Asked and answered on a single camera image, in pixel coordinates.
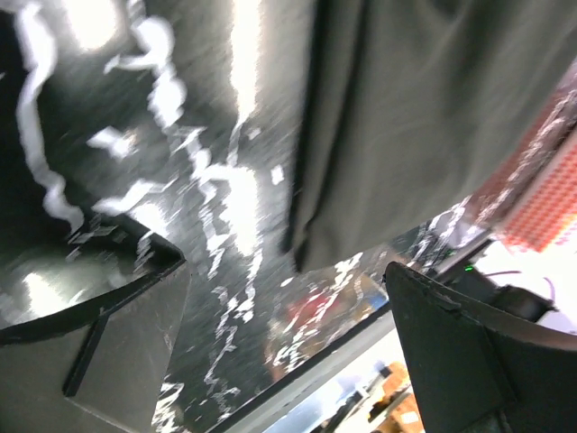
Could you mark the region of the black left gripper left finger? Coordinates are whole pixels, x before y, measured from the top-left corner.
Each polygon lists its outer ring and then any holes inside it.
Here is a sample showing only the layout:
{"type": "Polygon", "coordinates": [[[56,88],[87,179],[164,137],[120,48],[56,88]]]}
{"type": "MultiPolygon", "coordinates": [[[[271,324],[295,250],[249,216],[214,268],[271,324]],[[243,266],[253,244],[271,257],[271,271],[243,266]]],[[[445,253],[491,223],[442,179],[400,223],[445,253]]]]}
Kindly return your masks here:
{"type": "Polygon", "coordinates": [[[189,291],[180,261],[1,332],[3,432],[149,432],[189,291]]]}

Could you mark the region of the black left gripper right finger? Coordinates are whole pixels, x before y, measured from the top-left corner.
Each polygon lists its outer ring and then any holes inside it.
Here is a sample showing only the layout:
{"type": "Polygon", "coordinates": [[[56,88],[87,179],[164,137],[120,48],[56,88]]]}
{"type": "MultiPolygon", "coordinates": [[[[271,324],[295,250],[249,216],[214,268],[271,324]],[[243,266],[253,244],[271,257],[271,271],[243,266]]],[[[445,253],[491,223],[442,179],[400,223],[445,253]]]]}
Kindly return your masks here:
{"type": "Polygon", "coordinates": [[[385,272],[428,432],[574,432],[576,338],[467,297],[402,263],[385,272]]]}

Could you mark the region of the black t shirt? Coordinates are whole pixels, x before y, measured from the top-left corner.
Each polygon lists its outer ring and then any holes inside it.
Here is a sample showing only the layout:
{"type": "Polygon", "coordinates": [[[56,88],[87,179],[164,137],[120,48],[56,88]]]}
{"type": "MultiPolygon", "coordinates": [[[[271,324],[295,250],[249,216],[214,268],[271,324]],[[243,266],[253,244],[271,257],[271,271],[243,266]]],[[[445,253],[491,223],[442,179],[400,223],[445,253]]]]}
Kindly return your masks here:
{"type": "Polygon", "coordinates": [[[321,1],[286,249],[299,272],[471,195],[576,56],[573,1],[321,1]]]}

